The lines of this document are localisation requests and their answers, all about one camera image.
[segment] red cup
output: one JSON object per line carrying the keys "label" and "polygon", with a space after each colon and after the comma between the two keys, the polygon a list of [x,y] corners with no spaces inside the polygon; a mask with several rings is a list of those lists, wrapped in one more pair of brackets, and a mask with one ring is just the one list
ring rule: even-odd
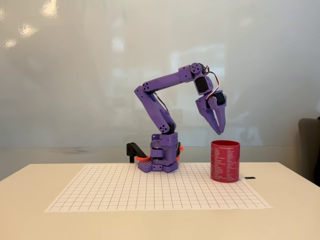
{"label": "red cup", "polygon": [[217,140],[211,142],[211,179],[222,183],[239,180],[240,143]]}

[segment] grid line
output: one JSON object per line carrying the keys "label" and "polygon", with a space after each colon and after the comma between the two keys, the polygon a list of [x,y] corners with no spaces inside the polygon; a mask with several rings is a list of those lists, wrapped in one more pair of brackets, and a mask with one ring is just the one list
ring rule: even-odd
{"label": "grid line", "polygon": [[45,212],[270,208],[242,177],[235,183],[212,180],[209,163],[180,163],[170,173],[112,163],[85,165]]}

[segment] orange clamp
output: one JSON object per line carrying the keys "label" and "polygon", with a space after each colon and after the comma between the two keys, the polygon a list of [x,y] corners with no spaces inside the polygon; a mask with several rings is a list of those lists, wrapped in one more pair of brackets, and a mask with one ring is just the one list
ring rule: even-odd
{"label": "orange clamp", "polygon": [[148,162],[148,161],[150,161],[150,157],[149,156],[147,156],[147,157],[139,157],[139,156],[136,156],[135,157],[135,160],[137,160],[137,161],[139,161],[139,162]]}

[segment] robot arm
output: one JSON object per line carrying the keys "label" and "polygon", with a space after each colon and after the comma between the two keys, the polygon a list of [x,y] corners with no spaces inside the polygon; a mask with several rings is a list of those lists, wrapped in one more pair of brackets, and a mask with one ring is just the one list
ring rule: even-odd
{"label": "robot arm", "polygon": [[157,100],[155,92],[193,81],[198,94],[202,95],[202,97],[195,101],[199,113],[205,118],[212,129],[220,135],[226,125],[225,107],[227,99],[222,90],[216,91],[217,88],[213,90],[214,86],[207,74],[206,68],[202,64],[195,62],[192,65],[179,68],[176,73],[144,82],[134,92],[159,131],[163,134],[170,134],[176,129],[176,124],[171,118],[169,111]]}

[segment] white table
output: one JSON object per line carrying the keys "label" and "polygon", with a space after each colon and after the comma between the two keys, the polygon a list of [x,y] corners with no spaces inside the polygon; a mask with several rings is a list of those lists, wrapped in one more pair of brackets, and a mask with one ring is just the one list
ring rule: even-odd
{"label": "white table", "polygon": [[274,162],[240,164],[273,209],[44,213],[83,166],[31,164],[0,181],[0,239],[320,239],[320,188]]}

